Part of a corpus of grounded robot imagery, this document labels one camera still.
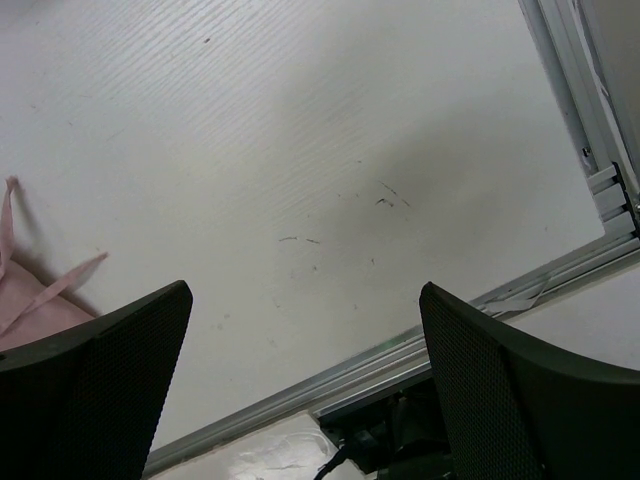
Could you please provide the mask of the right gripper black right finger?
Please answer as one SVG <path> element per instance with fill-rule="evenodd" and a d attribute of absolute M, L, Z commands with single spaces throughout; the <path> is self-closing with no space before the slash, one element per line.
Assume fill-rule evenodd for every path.
<path fill-rule="evenodd" d="M 638 371 L 554 346 L 433 283 L 419 306 L 458 478 L 638 478 Z"/>

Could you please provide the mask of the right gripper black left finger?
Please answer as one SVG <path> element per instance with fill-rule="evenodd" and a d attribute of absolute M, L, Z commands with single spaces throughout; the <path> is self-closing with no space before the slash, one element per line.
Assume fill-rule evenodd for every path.
<path fill-rule="evenodd" d="M 192 303 L 179 280 L 2 352 L 2 478 L 141 478 Z"/>

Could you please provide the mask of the pink trousers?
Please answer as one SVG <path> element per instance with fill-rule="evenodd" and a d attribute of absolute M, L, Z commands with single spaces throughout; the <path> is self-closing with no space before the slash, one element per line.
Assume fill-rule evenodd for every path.
<path fill-rule="evenodd" d="M 6 179 L 1 205 L 1 350 L 7 351 L 61 333 L 95 319 L 62 294 L 76 286 L 108 255 L 101 253 L 48 286 L 13 259 L 16 242 L 12 193 L 18 179 Z"/>

